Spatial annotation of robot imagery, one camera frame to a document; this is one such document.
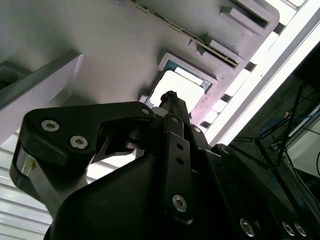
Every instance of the blue cable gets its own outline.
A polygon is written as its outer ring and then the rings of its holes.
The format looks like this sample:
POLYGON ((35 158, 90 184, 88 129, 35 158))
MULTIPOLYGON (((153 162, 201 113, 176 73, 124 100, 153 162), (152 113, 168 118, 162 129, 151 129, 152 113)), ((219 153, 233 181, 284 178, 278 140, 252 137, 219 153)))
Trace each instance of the blue cable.
MULTIPOLYGON (((317 112, 315 112, 314 114, 312 115, 309 115, 309 116, 304 116, 304 117, 300 117, 300 118, 296 118, 294 119, 294 121, 302 121, 302 120, 305 120, 305 119, 309 119, 309 118, 314 118, 316 116, 320 115, 320 110, 318 110, 317 112)), ((283 121, 284 118, 278 118, 278 119, 273 119, 271 121, 269 121, 266 125, 264 125, 264 127, 262 128, 261 132, 260 132, 260 136, 265 132, 265 129, 269 126, 269 125, 276 125, 277 123, 283 121)))

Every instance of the silver bolt head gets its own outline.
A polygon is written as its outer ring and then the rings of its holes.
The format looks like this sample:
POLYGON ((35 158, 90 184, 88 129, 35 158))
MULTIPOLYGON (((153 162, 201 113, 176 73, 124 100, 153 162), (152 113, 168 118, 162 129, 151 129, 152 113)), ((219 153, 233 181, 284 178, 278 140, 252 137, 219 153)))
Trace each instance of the silver bolt head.
POLYGON ((175 117, 172 117, 172 120, 175 122, 175 123, 179 123, 179 120, 175 117))
POLYGON ((240 226, 242 230, 250 237, 253 238, 255 236, 255 230, 251 226, 250 222, 248 222, 244 218, 240 218, 240 226))
POLYGON ((194 130, 196 133, 198 133, 198 134, 201 133, 200 128, 198 128, 198 127, 196 127, 196 126, 193 127, 193 130, 194 130))
POLYGON ((296 230, 301 234, 301 236, 303 236, 303 237, 307 236, 306 231, 298 223, 295 223, 294 226, 295 226, 296 230))
POLYGON ((44 120, 43 122, 41 122, 41 127, 47 132, 55 132, 60 128, 59 124, 53 120, 44 120))
POLYGON ((221 147, 221 150, 225 153, 225 154, 229 154, 228 149, 225 146, 221 147))
POLYGON ((187 211, 188 205, 186 200, 182 196, 174 195, 172 198, 172 203, 179 212, 184 213, 185 211, 187 211))
POLYGON ((75 149, 85 149, 88 146, 88 141, 83 136, 73 136, 70 139, 70 144, 75 149))
POLYGON ((295 232, 294 230, 292 229, 292 227, 286 223, 285 221, 282 222, 282 226, 284 228, 284 230, 290 235, 290 236, 294 236, 295 235, 295 232))
POLYGON ((142 112, 145 114, 150 114, 150 111, 148 109, 142 108, 142 112))

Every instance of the light fixture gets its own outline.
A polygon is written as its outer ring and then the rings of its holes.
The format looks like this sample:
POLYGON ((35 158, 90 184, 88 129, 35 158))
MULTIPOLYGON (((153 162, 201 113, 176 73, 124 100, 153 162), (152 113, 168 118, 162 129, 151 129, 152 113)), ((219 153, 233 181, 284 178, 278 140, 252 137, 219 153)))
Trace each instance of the light fixture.
POLYGON ((194 109, 202 95, 205 94, 201 86, 169 70, 164 73, 150 97, 150 102, 154 107, 160 105, 161 96, 168 91, 176 92, 177 96, 185 101, 188 112, 194 109))

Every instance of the ceiling light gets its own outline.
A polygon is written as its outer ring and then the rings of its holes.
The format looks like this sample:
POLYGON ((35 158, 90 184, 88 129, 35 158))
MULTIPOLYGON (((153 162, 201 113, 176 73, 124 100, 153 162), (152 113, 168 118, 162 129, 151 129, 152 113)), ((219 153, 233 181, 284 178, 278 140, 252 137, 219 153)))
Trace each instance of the ceiling light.
POLYGON ((228 103, 226 103, 225 101, 222 101, 220 99, 214 104, 212 110, 217 112, 217 113, 221 113, 223 111, 223 109, 227 106, 227 104, 228 103))
POLYGON ((150 102, 154 107, 160 105, 161 96, 168 91, 176 92, 177 96, 185 101, 189 113, 205 94, 205 90, 199 85, 171 70, 166 71, 150 97, 150 102))
POLYGON ((210 110, 210 112, 208 112, 208 114, 205 116, 204 121, 212 124, 217 117, 218 113, 216 111, 210 110))
POLYGON ((266 1, 279 11, 280 23, 282 23, 285 26, 291 21, 293 16, 296 14, 296 10, 293 7, 281 0, 266 1))
POLYGON ((229 88, 225 91, 225 94, 233 97, 237 91, 241 88, 242 84, 247 80, 250 72, 246 69, 243 69, 239 75, 233 80, 229 88))
POLYGON ((255 52, 253 57, 250 59, 250 62, 256 65, 259 64, 278 37, 279 35, 276 34, 274 31, 271 32, 271 34, 266 38, 263 44, 259 47, 259 49, 255 52))
POLYGON ((204 82, 202 79, 196 77, 195 75, 187 72, 186 70, 183 70, 181 67, 177 67, 174 70, 175 73, 181 75, 182 77, 185 77, 186 79, 190 80, 191 82, 201 86, 201 84, 204 82))

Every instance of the screw hole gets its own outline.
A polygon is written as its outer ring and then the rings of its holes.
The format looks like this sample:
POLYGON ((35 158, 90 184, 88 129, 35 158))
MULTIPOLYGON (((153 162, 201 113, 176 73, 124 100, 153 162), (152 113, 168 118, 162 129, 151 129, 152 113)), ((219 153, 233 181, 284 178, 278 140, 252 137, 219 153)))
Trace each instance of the screw hole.
POLYGON ((178 149, 180 149, 180 150, 183 150, 183 149, 184 149, 184 147, 183 147, 180 143, 178 143, 176 146, 177 146, 178 149))
POLYGON ((76 139, 74 142, 80 145, 84 144, 84 141, 82 141, 81 139, 76 139))
POLYGON ((50 123, 46 124, 46 127, 49 128, 49 129, 54 129, 56 126, 53 123, 50 122, 50 123))
POLYGON ((181 165, 184 164, 184 161, 181 158, 177 158, 176 161, 178 164, 181 164, 181 165))

